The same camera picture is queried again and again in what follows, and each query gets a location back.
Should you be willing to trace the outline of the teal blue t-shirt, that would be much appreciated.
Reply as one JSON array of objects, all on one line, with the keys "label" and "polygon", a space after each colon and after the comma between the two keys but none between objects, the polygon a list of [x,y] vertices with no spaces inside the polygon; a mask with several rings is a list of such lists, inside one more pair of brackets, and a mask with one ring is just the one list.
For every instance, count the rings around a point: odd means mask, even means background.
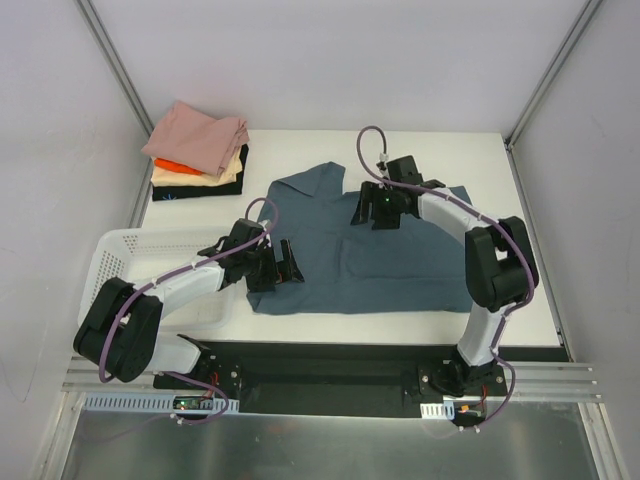
[{"label": "teal blue t-shirt", "polygon": [[271,183],[260,219],[277,218],[274,242],[289,240],[303,282],[250,293],[256,313],[467,313],[464,247],[411,215],[397,230],[350,223],[359,200],[334,162]]}]

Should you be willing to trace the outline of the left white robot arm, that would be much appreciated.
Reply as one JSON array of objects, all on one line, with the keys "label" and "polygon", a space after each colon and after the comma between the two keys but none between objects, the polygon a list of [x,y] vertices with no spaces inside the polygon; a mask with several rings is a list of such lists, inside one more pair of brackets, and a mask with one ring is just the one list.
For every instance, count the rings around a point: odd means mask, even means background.
[{"label": "left white robot arm", "polygon": [[204,387],[212,369],[204,348],[185,336],[162,335],[160,324],[169,314],[241,279],[251,293],[302,283],[289,240],[280,242],[282,259],[276,259],[271,229],[239,219],[228,235],[183,266],[138,284],[119,277],[106,280],[79,325],[74,351],[99,368],[104,383],[128,383],[154,371],[175,372],[191,389]]}]

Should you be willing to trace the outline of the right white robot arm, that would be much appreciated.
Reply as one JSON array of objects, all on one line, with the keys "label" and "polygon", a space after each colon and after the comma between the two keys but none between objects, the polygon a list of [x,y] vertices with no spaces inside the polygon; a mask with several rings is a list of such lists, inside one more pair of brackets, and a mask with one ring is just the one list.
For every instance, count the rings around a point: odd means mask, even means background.
[{"label": "right white robot arm", "polygon": [[453,397],[473,394],[498,364],[498,345],[511,313],[532,298],[539,275],[524,221],[494,220],[439,181],[426,182],[415,160],[381,154],[378,173],[361,185],[352,222],[397,229],[402,215],[431,223],[464,248],[471,311],[451,360],[430,376],[431,387]]}]

